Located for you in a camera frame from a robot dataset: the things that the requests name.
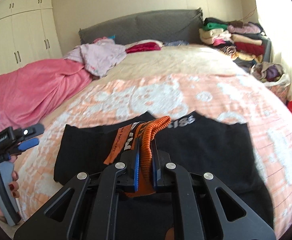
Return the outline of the black sweater with orange patches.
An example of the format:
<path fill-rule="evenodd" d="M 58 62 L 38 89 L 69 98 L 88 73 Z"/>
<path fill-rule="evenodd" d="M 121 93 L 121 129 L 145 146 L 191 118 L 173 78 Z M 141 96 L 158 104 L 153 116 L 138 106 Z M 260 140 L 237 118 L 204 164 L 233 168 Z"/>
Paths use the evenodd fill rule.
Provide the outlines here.
<path fill-rule="evenodd" d="M 54 180 L 66 184 L 79 172 L 96 174 L 132 150 L 144 125 L 153 121 L 150 113 L 131 120 L 93 128 L 66 125 L 54 167 Z M 224 124 L 192 112 L 168 124 L 150 142 L 152 156 L 172 161 L 196 174 L 199 183 L 210 172 L 231 189 L 269 226 L 273 225 L 273 204 L 255 164 L 246 124 Z M 119 239 L 163 236 L 172 226 L 170 193 L 146 191 L 139 197 L 119 198 Z"/>

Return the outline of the bag of mixed clothes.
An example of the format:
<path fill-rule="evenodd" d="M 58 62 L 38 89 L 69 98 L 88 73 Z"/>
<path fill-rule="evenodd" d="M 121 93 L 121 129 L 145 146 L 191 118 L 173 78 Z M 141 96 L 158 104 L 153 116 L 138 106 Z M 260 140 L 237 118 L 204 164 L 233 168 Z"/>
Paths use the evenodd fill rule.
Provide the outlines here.
<path fill-rule="evenodd" d="M 286 87 L 291 84 L 291 79 L 286 69 L 278 63 L 262 62 L 255 64 L 250 69 L 250 75 L 255 77 L 266 87 L 277 85 Z"/>

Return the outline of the stack of folded clothes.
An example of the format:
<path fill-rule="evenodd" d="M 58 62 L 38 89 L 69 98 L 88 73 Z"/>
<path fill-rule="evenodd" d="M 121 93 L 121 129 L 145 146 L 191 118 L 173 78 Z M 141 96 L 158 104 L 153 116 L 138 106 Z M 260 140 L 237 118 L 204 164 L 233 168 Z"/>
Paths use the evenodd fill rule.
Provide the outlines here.
<path fill-rule="evenodd" d="M 203 44 L 229 56 L 247 72 L 255 64 L 271 60 L 271 40 L 258 23 L 207 17 L 198 32 Z"/>

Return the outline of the pink blanket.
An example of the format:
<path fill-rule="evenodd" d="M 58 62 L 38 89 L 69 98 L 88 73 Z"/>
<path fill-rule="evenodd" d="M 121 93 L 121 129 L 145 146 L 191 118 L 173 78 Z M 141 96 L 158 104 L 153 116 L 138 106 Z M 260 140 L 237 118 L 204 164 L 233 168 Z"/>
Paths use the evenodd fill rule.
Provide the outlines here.
<path fill-rule="evenodd" d="M 0 75 L 0 130 L 38 123 L 94 77 L 71 60 L 45 59 Z"/>

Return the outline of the lilac crumpled garment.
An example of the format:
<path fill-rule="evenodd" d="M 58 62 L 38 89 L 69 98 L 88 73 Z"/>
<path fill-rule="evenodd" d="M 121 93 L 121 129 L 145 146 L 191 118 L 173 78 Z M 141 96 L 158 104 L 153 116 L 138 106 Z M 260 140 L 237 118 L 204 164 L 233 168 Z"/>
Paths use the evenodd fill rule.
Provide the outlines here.
<path fill-rule="evenodd" d="M 86 71 L 101 78 L 106 76 L 110 69 L 120 64 L 126 55 L 125 46 L 115 44 L 113 39 L 106 38 L 96 43 L 76 46 L 64 56 L 64 59 L 83 64 Z"/>

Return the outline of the peach white patterned bedspread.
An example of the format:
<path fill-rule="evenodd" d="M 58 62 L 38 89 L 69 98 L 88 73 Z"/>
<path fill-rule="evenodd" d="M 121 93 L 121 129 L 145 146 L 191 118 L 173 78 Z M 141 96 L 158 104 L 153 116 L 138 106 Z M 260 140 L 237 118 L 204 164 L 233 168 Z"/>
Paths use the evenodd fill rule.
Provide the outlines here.
<path fill-rule="evenodd" d="M 292 237 L 292 113 L 263 83 L 205 46 L 129 54 L 42 123 L 39 146 L 17 162 L 23 220 L 61 185 L 53 179 L 64 127 L 116 124 L 144 112 L 178 119 L 192 111 L 219 122 L 248 124 L 258 171 L 274 206 L 278 238 Z"/>

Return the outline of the red satin pillow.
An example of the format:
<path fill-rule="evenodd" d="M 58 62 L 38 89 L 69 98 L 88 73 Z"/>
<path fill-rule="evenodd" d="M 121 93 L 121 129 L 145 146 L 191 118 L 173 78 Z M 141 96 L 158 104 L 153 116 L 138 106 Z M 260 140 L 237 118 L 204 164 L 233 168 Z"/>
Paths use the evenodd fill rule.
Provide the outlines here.
<path fill-rule="evenodd" d="M 127 54 L 156 51 L 162 49 L 163 42 L 160 42 L 158 40 L 141 40 L 135 43 L 127 44 L 125 47 L 125 51 Z"/>

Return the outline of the grey quilted headboard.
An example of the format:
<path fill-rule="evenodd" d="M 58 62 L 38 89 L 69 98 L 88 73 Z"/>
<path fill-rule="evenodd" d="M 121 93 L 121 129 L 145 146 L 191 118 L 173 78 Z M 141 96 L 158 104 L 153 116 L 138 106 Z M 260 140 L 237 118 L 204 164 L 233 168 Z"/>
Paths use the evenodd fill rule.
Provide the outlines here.
<path fill-rule="evenodd" d="M 92 43 L 100 37 L 115 37 L 117 44 L 141 40 L 186 41 L 200 44 L 199 28 L 203 11 L 198 9 L 157 10 L 131 14 L 79 30 L 80 43 Z"/>

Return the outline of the floral storage box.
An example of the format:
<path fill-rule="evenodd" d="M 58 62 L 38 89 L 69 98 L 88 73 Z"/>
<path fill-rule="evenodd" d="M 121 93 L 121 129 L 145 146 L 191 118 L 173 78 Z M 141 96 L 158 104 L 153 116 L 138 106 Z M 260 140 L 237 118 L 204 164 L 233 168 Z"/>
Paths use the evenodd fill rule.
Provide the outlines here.
<path fill-rule="evenodd" d="M 279 84 L 267 87 L 271 92 L 273 92 L 284 104 L 287 101 L 288 92 L 290 89 L 290 84 Z"/>

